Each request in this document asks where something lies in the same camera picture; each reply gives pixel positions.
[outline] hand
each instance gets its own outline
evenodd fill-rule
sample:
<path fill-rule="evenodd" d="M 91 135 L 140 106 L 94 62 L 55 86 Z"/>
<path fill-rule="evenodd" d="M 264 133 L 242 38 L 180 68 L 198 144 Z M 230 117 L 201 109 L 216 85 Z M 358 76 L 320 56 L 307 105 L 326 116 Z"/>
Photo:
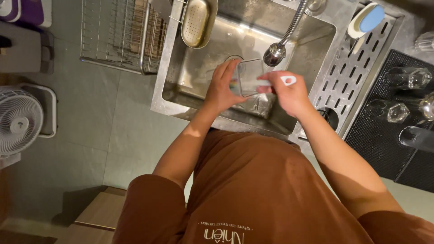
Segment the hand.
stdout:
<path fill-rule="evenodd" d="M 297 82 L 290 86 L 283 84 L 281 76 L 295 76 Z M 279 104 L 283 110 L 292 117 L 299 118 L 303 113 L 310 111 L 313 108 L 309 101 L 304 78 L 301 75 L 294 74 L 289 71 L 273 71 L 266 73 L 258 79 L 267 79 L 273 85 L 259 86 L 256 90 L 259 93 L 277 94 Z"/>
<path fill-rule="evenodd" d="M 205 97 L 205 108 L 221 113 L 232 105 L 247 100 L 247 98 L 234 95 L 229 90 L 233 71 L 239 62 L 241 62 L 240 59 L 232 59 L 217 66 Z"/>

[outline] sink basin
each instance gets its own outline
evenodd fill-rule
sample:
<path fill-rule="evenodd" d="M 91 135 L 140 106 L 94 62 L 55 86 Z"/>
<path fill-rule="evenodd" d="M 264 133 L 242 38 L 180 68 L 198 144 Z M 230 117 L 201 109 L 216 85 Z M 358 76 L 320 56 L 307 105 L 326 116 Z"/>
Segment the sink basin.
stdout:
<path fill-rule="evenodd" d="M 179 32 L 174 38 L 163 100 L 199 109 L 210 82 L 207 72 L 230 58 L 262 59 L 270 44 L 285 34 L 294 14 L 294 9 L 270 0 L 219 0 L 210 41 L 204 48 L 187 47 Z M 333 24 L 303 15 L 286 46 L 287 57 L 274 70 L 303 75 L 310 92 L 335 34 Z M 281 135 L 290 135 L 297 123 L 281 109 L 273 94 L 254 95 L 220 117 Z"/>

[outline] brown t-shirt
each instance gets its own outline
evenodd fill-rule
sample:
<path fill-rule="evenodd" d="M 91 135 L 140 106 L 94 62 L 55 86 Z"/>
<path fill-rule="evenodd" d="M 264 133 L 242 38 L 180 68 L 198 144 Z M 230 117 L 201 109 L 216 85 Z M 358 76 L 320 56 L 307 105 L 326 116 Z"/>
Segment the brown t-shirt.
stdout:
<path fill-rule="evenodd" d="M 296 145 L 213 131 L 187 208 L 177 184 L 139 176 L 128 188 L 113 243 L 427 244 L 434 243 L 434 225 L 390 211 L 355 219 Z"/>

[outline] right hand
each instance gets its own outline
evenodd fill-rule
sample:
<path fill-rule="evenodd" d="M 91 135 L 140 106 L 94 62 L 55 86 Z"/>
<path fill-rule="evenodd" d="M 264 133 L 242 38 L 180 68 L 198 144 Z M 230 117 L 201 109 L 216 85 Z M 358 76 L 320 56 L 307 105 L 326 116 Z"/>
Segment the right hand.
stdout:
<path fill-rule="evenodd" d="M 286 86 L 283 84 L 280 78 L 281 76 L 295 76 L 297 82 L 290 86 Z M 313 108 L 308 98 L 303 76 L 289 71 L 273 71 L 258 77 L 258 79 L 269 80 L 273 85 L 274 90 L 270 86 L 259 86 L 256 89 L 257 92 L 273 92 L 277 94 L 280 106 L 290 116 L 299 118 L 303 113 L 310 111 L 310 109 Z"/>

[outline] white fan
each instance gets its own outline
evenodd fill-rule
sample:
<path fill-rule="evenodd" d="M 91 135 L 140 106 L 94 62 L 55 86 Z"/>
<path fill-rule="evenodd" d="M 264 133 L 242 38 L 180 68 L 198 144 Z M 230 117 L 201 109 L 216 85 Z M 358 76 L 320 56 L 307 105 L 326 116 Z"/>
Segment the white fan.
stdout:
<path fill-rule="evenodd" d="M 43 124 L 43 109 L 29 92 L 0 86 L 0 158 L 14 155 L 32 144 Z"/>

